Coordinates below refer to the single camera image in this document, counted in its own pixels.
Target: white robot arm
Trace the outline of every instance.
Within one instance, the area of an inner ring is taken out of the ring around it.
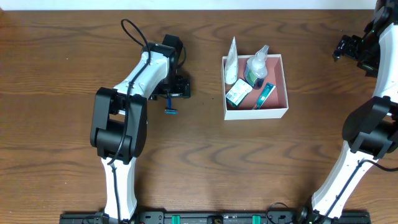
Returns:
[[[397,1],[395,4],[389,3],[380,7],[375,13],[374,20],[365,29],[366,35],[363,38],[344,36],[333,55],[339,59],[340,55],[345,54],[357,60],[359,67],[371,74],[376,74],[377,83],[373,96],[380,97],[379,99],[385,102],[391,102],[389,105],[380,102],[385,106],[383,109],[377,108],[380,106],[379,102],[367,102],[367,108],[359,108],[347,118],[343,128],[345,141],[337,163],[321,188],[312,195],[312,211],[310,213],[315,215],[312,215],[312,218],[303,219],[302,223],[314,223],[316,219],[319,221],[319,216],[339,219],[348,197],[362,176],[372,167],[370,162],[361,164],[360,168],[358,168],[358,164],[365,160],[376,163],[387,151],[391,152],[395,149],[391,147],[396,147],[392,146],[391,141],[391,136],[394,133],[383,135],[385,139],[374,133],[377,132],[377,125],[385,125],[382,119],[385,115],[391,115],[392,108],[398,103],[397,11]],[[372,113],[379,113],[379,116],[371,117]],[[366,125],[371,126],[371,121],[374,121],[375,125],[372,128],[365,127]],[[371,138],[381,138],[379,145],[372,146],[367,142]]]
[[[149,43],[143,48],[138,65],[124,81],[112,90],[100,88],[96,94],[91,145],[97,148],[105,169],[104,215],[109,222],[128,223],[137,206],[134,168],[146,141],[147,100],[156,96],[168,100],[190,97],[189,81],[175,74],[182,49],[181,40],[172,35],[166,35],[162,44]],[[112,120],[109,114],[128,116],[127,123]]]

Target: wood grain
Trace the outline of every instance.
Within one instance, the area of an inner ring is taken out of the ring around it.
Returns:
[[[128,17],[151,41],[178,35],[192,97],[148,105],[137,160],[139,204],[167,210],[265,210],[304,203],[333,167],[347,115],[376,79],[331,54],[361,35],[371,11],[55,11],[0,16],[0,223],[57,223],[64,211],[105,205],[104,171],[89,135],[93,100],[137,64],[120,28]],[[282,54],[289,110],[282,119],[223,121],[220,58],[233,36],[240,55],[264,44]],[[381,161],[396,166],[397,156]],[[346,208],[398,222],[396,174],[371,169]]]

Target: small box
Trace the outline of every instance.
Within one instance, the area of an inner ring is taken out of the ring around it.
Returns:
[[[244,80],[244,70],[246,69],[246,62],[252,55],[238,56],[239,71],[238,78]],[[232,88],[233,85],[225,85],[224,83],[224,66],[227,57],[223,57],[221,66],[221,82],[223,86],[223,108],[224,120],[234,119],[270,119],[281,118],[289,108],[287,102],[286,84],[284,68],[282,64],[282,56],[268,55],[266,60],[266,67],[268,76],[264,79],[264,84],[258,90],[252,90],[243,100],[238,108],[232,107],[226,102],[225,94]],[[252,110],[260,97],[262,90],[266,83],[269,82],[275,85],[274,91],[269,95],[268,99],[261,106],[259,110]]]

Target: black cable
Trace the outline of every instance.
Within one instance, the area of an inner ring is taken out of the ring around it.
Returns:
[[[139,42],[137,39],[135,39],[135,38],[129,33],[129,31],[127,31],[127,29],[124,27],[124,21],[130,23],[130,25],[132,25],[134,28],[136,28],[136,30],[138,31],[138,33],[139,33],[139,34],[141,35],[141,37],[145,40],[144,34],[142,34],[141,30],[139,30],[138,27],[137,27],[133,22],[131,22],[129,19],[122,19],[122,20],[120,21],[120,25],[122,26],[122,28],[123,28],[123,30],[126,32],[126,34],[127,34],[133,41],[135,41],[137,44],[139,44],[141,47],[143,47],[144,45],[143,45],[141,42]]]
[[[118,181],[116,179],[116,167],[114,164],[111,165],[112,173],[113,173],[113,188],[114,188],[114,196],[116,197],[116,207],[118,209],[118,224],[121,223],[120,219],[120,204],[119,204],[119,193],[118,193]]]
[[[129,121],[129,103],[130,103],[130,100],[129,100],[129,99],[130,99],[130,92],[131,92],[132,84],[134,83],[134,81],[137,80],[138,76],[144,71],[144,69],[148,66],[148,64],[150,64],[150,48],[149,48],[148,41],[147,41],[147,39],[145,38],[144,34],[142,34],[141,30],[139,30],[139,28],[138,28],[133,22],[131,22],[129,19],[122,19],[122,20],[121,20],[122,28],[123,28],[123,30],[126,32],[126,34],[127,34],[129,37],[131,37],[136,43],[138,43],[138,44],[141,45],[141,46],[143,46],[143,44],[140,43],[138,40],[136,40],[136,39],[126,30],[126,28],[124,27],[124,24],[123,24],[124,21],[127,21],[128,23],[130,23],[134,28],[136,28],[136,30],[138,31],[138,33],[141,35],[142,39],[143,39],[144,42],[145,42],[146,50],[148,51],[148,60],[147,60],[147,62],[145,63],[145,65],[137,72],[136,76],[135,76],[134,78],[132,78],[131,81],[129,81],[129,85],[128,85],[128,88],[127,88],[127,94],[126,94],[126,106],[125,106],[125,109],[124,109],[124,128],[123,128],[122,138],[121,138],[121,140],[120,140],[118,150],[116,151],[116,153],[115,153],[115,155],[113,156],[113,158],[107,163],[107,165],[109,165],[109,166],[110,166],[110,165],[116,160],[116,158],[118,157],[118,155],[119,155],[119,153],[120,153],[120,150],[121,150],[122,147],[123,147],[124,140],[125,140],[125,138],[126,138],[127,122]]]
[[[283,206],[285,206],[286,208],[288,208],[288,206],[287,206],[286,204],[282,203],[282,202],[276,202],[276,203],[273,203],[272,205],[270,205],[269,208],[268,208],[268,210],[266,211],[266,217],[267,217],[267,219],[268,219],[272,224],[276,224],[276,223],[275,223],[274,221],[272,221],[272,218],[270,218],[270,217],[268,216],[268,212],[269,212],[269,210],[272,209],[273,206],[275,206],[275,205],[283,205]]]
[[[116,151],[115,155],[113,156],[113,158],[107,163],[107,165],[112,167],[112,173],[113,173],[113,187],[114,187],[114,194],[116,197],[116,206],[118,209],[118,223],[121,223],[121,219],[120,219],[120,204],[119,204],[119,194],[118,194],[118,183],[116,180],[116,167],[114,166],[113,162],[116,160],[116,158],[119,156],[120,150],[123,147],[124,144],[124,140],[126,138],[126,133],[127,133],[127,123],[129,121],[129,107],[130,107],[130,92],[131,92],[131,88],[132,88],[132,84],[134,83],[134,81],[137,80],[138,76],[145,70],[145,68],[150,64],[150,48],[149,48],[149,44],[147,39],[145,38],[144,34],[142,34],[141,30],[133,23],[131,22],[129,19],[122,19],[121,20],[121,26],[123,28],[123,30],[126,32],[126,34],[133,40],[135,41],[137,44],[143,46],[142,43],[140,43],[138,40],[136,40],[124,27],[123,22],[126,21],[128,23],[130,23],[134,28],[136,28],[136,30],[138,31],[138,33],[141,35],[142,39],[144,40],[144,43],[146,45],[146,50],[148,51],[148,59],[146,61],[146,63],[144,64],[144,66],[142,66],[142,68],[137,72],[137,74],[132,78],[131,81],[129,81],[129,84],[127,86],[127,93],[126,93],[126,105],[124,107],[124,127],[123,127],[123,133],[122,133],[122,138],[120,140],[119,143],[119,147],[118,150]]]
[[[184,59],[182,60],[181,63],[179,63],[179,64],[177,65],[177,68],[181,68],[182,65],[184,65],[184,63],[185,63],[185,59],[187,59],[187,50],[185,49],[185,47],[183,47],[183,48],[184,48]]]
[[[371,164],[375,165],[377,168],[380,168],[380,169],[382,169],[384,171],[387,171],[387,172],[396,172],[396,171],[398,171],[398,167],[397,168],[387,168],[387,167],[384,167],[384,166],[382,166],[380,164],[377,164],[377,163],[375,163],[373,161],[370,161],[368,159],[364,159],[361,162],[358,162],[358,165],[355,167],[354,172],[348,178],[348,180],[345,183],[344,187],[342,188],[341,192],[336,196],[335,201],[332,203],[331,207],[328,209],[328,211],[326,212],[325,216],[323,216],[323,218],[317,223],[319,223],[319,224],[323,223],[325,221],[325,219],[329,216],[329,214],[331,213],[331,211],[334,209],[334,207],[336,206],[337,202],[339,201],[340,197],[343,195],[344,191],[347,189],[349,183],[354,178],[355,174],[359,171],[359,169],[362,167],[362,165],[365,162],[371,163]]]

